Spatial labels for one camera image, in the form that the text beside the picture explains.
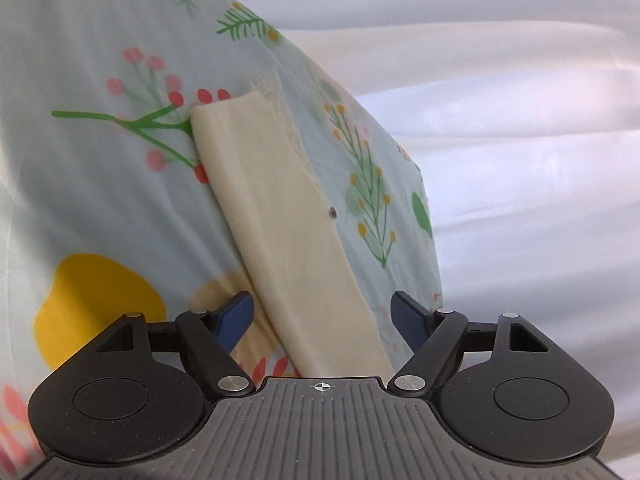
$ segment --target folded beige fabric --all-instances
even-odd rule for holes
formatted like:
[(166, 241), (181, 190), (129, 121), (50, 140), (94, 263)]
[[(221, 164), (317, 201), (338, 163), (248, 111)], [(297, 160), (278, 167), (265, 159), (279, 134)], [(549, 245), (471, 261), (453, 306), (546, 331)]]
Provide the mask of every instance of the folded beige fabric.
[(388, 381), (374, 317), (292, 122), (254, 91), (195, 107), (191, 124), (255, 291), (300, 373)]

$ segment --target triangular cutout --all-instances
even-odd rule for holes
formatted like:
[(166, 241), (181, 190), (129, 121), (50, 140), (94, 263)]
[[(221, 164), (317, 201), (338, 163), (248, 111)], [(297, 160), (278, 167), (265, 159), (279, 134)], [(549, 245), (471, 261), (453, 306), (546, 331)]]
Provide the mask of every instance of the triangular cutout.
[(111, 337), (98, 348), (98, 352), (123, 352), (127, 350), (133, 350), (133, 329), (129, 324), (123, 325), (111, 334)]
[(511, 325), (509, 350), (514, 352), (547, 352), (548, 348), (529, 330), (515, 323)]

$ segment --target gray gripper base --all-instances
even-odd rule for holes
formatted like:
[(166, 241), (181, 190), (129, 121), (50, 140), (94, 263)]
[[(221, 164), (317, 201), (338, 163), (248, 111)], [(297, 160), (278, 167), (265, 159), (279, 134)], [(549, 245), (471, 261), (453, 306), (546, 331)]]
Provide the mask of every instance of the gray gripper base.
[(269, 379), (222, 400), (181, 447), (143, 463), (85, 466), (51, 458), (33, 480), (614, 480), (593, 458), (504, 464), (442, 429), (428, 404), (374, 379)]

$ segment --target small gray button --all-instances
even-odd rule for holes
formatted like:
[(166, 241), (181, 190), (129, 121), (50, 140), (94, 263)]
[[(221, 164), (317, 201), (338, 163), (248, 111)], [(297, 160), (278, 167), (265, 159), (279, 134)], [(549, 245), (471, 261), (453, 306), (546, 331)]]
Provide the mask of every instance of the small gray button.
[(249, 381), (239, 375), (228, 375), (218, 381), (218, 387), (226, 392), (241, 392), (249, 386)]
[(417, 375), (401, 375), (394, 381), (394, 384), (406, 392), (417, 392), (423, 389), (427, 383)]

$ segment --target white curtain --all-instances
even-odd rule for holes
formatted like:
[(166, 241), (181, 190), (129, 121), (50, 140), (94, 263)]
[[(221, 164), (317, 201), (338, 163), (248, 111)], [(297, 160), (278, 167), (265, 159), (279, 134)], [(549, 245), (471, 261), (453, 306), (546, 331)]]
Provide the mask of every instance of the white curtain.
[(640, 0), (241, 1), (422, 168), (446, 305), (535, 323), (640, 452)]

